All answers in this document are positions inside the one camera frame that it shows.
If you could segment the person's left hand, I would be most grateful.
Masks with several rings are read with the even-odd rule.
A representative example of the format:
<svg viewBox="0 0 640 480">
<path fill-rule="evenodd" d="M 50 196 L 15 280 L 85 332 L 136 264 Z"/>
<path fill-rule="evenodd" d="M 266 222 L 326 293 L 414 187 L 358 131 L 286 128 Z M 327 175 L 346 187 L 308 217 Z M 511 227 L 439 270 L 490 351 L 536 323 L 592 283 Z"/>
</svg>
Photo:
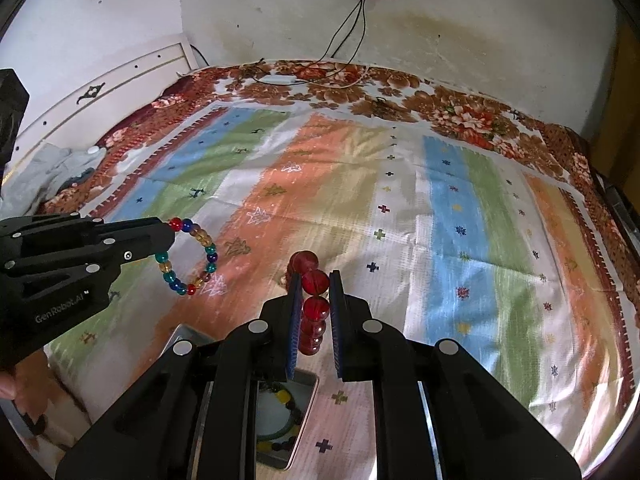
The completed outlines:
<svg viewBox="0 0 640 480">
<path fill-rule="evenodd" d="M 16 398 L 16 380 L 12 373 L 0 370 L 0 398 L 14 400 Z"/>
</svg>

